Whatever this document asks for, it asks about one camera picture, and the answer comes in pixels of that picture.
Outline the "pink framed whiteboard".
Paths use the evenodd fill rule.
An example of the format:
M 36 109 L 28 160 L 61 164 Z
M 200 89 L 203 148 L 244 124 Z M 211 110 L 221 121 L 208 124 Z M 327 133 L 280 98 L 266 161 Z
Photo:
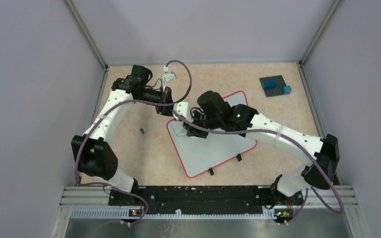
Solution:
M 239 135 L 210 133 L 207 138 L 187 137 L 183 125 L 183 122 L 172 119 L 167 122 L 166 128 L 189 178 L 207 172 L 257 146 L 254 139 Z

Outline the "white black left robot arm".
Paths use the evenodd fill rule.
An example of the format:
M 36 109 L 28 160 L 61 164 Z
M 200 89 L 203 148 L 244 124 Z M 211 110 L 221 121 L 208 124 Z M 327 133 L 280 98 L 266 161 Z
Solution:
M 151 70 L 134 65 L 130 75 L 116 79 L 93 124 L 71 141 L 77 171 L 98 178 L 106 186 L 120 189 L 120 198 L 127 205 L 138 201 L 139 191 L 133 188 L 134 178 L 119 169 L 119 160 L 110 143 L 123 117 L 136 101 L 149 102 L 160 115 L 172 115 L 172 89 L 167 86 L 150 88 L 147 83 L 151 77 Z

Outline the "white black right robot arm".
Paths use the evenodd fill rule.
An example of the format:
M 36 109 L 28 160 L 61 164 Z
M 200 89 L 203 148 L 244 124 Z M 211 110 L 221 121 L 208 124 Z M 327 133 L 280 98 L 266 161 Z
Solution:
M 331 188 L 340 158 L 336 136 L 319 137 L 298 132 L 245 104 L 232 106 L 211 90 L 203 93 L 197 104 L 198 110 L 192 110 L 185 102 L 174 108 L 174 116 L 184 121 L 188 136 L 239 135 L 268 143 L 302 162 L 301 167 L 279 175 L 272 184 L 271 198 L 275 203 L 285 204 L 296 192 L 308 187 Z

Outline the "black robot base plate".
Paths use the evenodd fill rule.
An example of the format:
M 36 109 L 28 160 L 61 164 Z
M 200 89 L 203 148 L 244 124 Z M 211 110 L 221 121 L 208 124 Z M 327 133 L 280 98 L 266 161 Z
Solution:
M 138 186 L 133 196 L 110 191 L 110 206 L 149 205 L 148 214 L 173 214 L 181 210 L 185 215 L 243 215 L 260 214 L 267 208 L 301 205 L 303 196 L 297 192 L 286 197 L 272 192 L 269 186 Z

